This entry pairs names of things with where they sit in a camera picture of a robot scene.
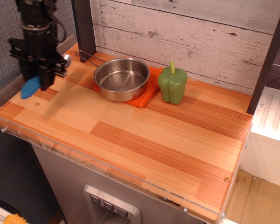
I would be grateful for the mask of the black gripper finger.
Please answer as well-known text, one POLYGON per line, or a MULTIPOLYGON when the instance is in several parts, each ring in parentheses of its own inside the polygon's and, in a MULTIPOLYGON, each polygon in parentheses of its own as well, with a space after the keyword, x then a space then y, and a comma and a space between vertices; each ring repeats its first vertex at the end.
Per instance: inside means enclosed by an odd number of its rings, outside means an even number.
POLYGON ((39 77, 40 60, 27 61, 20 59, 19 65, 25 82, 35 76, 39 77))
POLYGON ((41 66, 38 68, 38 73, 42 91, 47 90, 54 84, 55 74, 52 68, 41 66))

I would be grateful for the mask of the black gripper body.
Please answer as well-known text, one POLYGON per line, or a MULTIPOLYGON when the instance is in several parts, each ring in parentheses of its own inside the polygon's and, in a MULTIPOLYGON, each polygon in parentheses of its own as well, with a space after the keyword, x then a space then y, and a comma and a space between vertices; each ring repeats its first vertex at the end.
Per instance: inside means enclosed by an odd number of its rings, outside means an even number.
POLYGON ((57 52, 57 44, 64 42, 66 31, 63 24, 54 16, 56 0, 17 0, 21 14, 20 27, 23 39, 10 38, 10 54, 18 60, 40 60, 40 66, 54 68, 64 64, 57 52))

